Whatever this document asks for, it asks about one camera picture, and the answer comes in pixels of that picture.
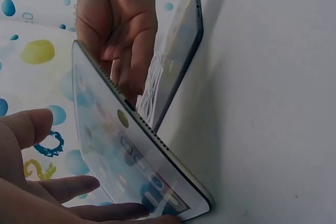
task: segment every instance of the hand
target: hand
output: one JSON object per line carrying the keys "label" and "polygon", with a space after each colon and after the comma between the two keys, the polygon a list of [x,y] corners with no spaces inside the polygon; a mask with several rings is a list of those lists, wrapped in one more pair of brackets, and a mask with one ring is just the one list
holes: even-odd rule
{"label": "hand", "polygon": [[126,98],[142,94],[154,54],[155,0],[78,0],[76,30]]}
{"label": "hand", "polygon": [[141,204],[79,206],[61,204],[99,187],[91,176],[27,181],[21,150],[38,144],[50,132],[53,117],[47,109],[0,118],[0,223],[179,223],[174,217],[130,221],[148,213]]}

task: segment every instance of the white cable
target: white cable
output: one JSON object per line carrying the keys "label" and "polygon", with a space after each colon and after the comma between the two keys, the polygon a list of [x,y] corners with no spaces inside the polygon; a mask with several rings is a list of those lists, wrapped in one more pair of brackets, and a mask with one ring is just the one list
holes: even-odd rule
{"label": "white cable", "polygon": [[148,70],[145,90],[136,102],[137,112],[149,126],[153,124],[157,90],[162,71],[162,55],[159,52],[155,52]]}

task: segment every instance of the silver tablet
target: silver tablet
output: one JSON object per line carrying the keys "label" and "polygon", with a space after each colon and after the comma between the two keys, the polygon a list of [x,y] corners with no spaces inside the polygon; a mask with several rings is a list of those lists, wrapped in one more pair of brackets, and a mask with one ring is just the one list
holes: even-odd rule
{"label": "silver tablet", "polygon": [[75,117],[83,159],[114,203],[151,217],[209,212],[210,193],[148,127],[80,41],[72,46]]}

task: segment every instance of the yellow dot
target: yellow dot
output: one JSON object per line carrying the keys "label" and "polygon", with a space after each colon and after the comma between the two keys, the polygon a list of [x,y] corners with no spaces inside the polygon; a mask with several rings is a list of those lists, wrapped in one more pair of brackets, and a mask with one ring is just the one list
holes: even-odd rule
{"label": "yellow dot", "polygon": [[124,125],[124,127],[126,127],[126,128],[129,127],[129,123],[128,123],[127,117],[124,114],[124,112],[122,112],[121,110],[118,110],[118,118],[119,118],[121,124]]}
{"label": "yellow dot", "polygon": [[55,49],[49,40],[40,39],[29,42],[21,52],[21,60],[27,64],[37,65],[52,60]]}

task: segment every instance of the white wall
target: white wall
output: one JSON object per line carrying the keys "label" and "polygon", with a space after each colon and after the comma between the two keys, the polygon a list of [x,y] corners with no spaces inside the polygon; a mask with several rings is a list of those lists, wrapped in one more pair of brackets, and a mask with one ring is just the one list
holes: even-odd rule
{"label": "white wall", "polygon": [[217,200],[193,223],[336,223],[336,0],[202,1],[159,131]]}

